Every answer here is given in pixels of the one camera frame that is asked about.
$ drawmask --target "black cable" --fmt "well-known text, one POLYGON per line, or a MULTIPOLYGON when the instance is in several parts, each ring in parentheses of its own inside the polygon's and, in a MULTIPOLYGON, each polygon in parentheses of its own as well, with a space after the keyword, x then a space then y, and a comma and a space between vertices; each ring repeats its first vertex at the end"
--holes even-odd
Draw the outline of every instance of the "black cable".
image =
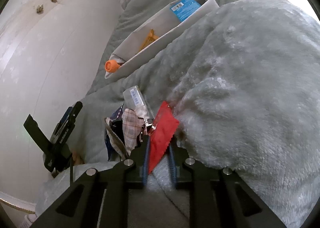
POLYGON ((73 184, 73 158, 70 158, 70 186, 73 184))

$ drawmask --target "metal bolt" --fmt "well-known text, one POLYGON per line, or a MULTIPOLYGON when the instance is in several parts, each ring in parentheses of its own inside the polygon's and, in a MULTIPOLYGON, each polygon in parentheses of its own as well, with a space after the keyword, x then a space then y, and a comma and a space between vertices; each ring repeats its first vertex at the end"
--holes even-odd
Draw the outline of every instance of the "metal bolt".
POLYGON ((193 158, 187 158, 185 163, 188 165, 193 165, 196 161, 193 158))
POLYGON ((86 174, 87 175, 94 175, 97 171, 93 168, 87 169, 86 174))
POLYGON ((231 174, 232 174, 232 169, 230 169, 230 168, 224 168, 224 169, 222 170, 222 172, 223 172, 224 174, 226 174, 226 175, 231 175, 231 174))
POLYGON ((132 159, 127 159, 127 160, 125 160, 123 163, 124 163, 124 165, 126 165, 126 166, 131 166, 131 165, 133 164, 133 160, 132 160, 132 159))

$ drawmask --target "white cardboard box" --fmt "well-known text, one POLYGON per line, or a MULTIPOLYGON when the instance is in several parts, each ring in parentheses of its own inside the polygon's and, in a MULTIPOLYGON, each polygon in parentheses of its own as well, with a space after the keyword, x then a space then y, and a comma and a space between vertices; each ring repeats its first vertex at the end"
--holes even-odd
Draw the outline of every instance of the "white cardboard box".
POLYGON ((110 82, 114 82, 123 77, 129 76, 143 64, 154 58, 159 51, 163 50, 169 43, 179 37, 200 18, 219 8, 215 0, 195 0, 201 5, 201 7, 199 7, 183 22, 180 22, 177 16, 170 9, 179 1, 180 0, 175 0, 162 8, 159 12, 133 31, 115 49, 111 54, 110 59, 115 59, 118 62, 125 63, 114 73, 106 72, 106 79, 110 80, 110 82), (154 30, 155 35, 159 36, 159 39, 138 53, 141 44, 151 29, 154 30))

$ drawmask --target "checkered fabric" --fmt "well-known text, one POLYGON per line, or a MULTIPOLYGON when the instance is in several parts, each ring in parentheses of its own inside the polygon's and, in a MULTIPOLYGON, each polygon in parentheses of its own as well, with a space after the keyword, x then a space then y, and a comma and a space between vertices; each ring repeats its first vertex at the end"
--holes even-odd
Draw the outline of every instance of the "checkered fabric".
POLYGON ((131 151, 137 146, 137 136, 141 132, 144 120, 138 118, 134 110, 126 109, 122 115, 122 121, 125 149, 130 156, 131 151))

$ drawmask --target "bottle label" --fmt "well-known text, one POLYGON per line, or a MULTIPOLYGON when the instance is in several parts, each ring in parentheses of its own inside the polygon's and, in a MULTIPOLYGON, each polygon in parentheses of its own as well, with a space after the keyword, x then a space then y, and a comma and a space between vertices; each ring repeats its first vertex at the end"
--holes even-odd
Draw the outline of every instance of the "bottle label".
POLYGON ((133 99, 133 102, 134 102, 135 106, 143 105, 142 100, 141 100, 137 90, 135 90, 134 88, 130 89, 130 94, 132 96, 132 99, 133 99))
POLYGON ((195 0, 181 0, 178 4, 175 4, 170 9, 183 22, 192 15, 201 5, 195 0))

